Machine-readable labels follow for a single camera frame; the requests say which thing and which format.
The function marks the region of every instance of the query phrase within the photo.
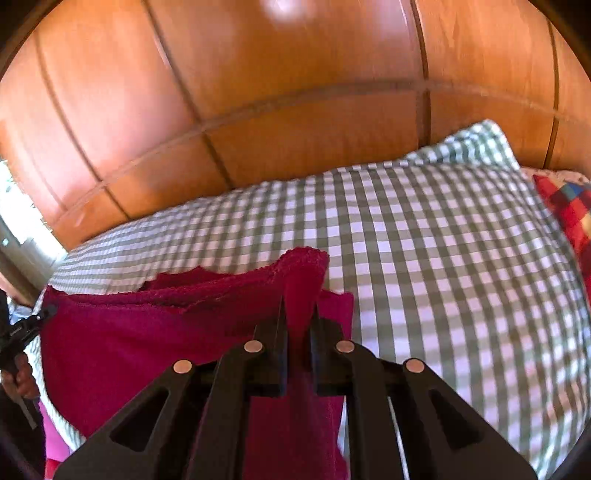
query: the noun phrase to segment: person's hand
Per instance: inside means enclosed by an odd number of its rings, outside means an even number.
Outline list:
[[[39,388],[35,377],[33,377],[33,368],[29,365],[29,360],[24,353],[19,353],[14,363],[18,368],[17,382],[15,383],[13,376],[7,371],[1,372],[2,386],[6,394],[14,399],[15,395],[32,400],[39,396]]]

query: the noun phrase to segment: magenta towel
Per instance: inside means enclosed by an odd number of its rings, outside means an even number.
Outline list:
[[[337,433],[343,398],[313,394],[304,342],[315,304],[350,338],[353,296],[322,290],[329,257],[297,248],[240,275],[195,268],[161,274],[133,293],[67,295],[47,287],[57,306],[41,335],[47,393],[61,415],[90,436],[176,360],[219,359],[274,318],[281,298],[289,331],[287,395],[254,398],[246,439],[247,480],[341,480]]]

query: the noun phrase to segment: folded towel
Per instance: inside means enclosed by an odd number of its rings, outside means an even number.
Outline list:
[[[337,448],[342,398],[320,398],[306,370],[305,339],[317,304],[350,337],[353,296],[322,290],[329,258],[297,248],[240,275],[196,268],[161,274],[140,291],[67,295],[47,287],[57,306],[41,335],[47,392],[63,417],[89,436],[176,360],[219,359],[277,316],[289,331],[289,381],[283,398],[254,398],[245,479],[345,479]]]

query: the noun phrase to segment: pillow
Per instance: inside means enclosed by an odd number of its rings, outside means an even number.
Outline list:
[[[591,184],[534,175],[535,186],[560,222],[579,259],[587,296],[591,298]]]
[[[423,358],[548,477],[589,418],[590,315],[573,251],[501,129],[476,124],[388,161],[265,182],[119,226],[50,283],[136,290],[197,265],[237,273],[295,246],[330,254],[327,287],[356,297],[353,339]],[[72,448],[83,438],[41,396]]]
[[[539,168],[521,167],[521,171],[532,180],[534,175],[538,175],[540,177],[548,177],[558,181],[569,181],[579,185],[590,182],[585,175],[573,170],[540,170]]]

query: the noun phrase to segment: black plastic bracket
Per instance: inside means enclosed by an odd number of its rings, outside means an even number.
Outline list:
[[[412,480],[534,480],[531,465],[418,359],[377,359],[314,315],[310,345],[318,395],[346,395],[352,480],[403,479],[393,417]]]

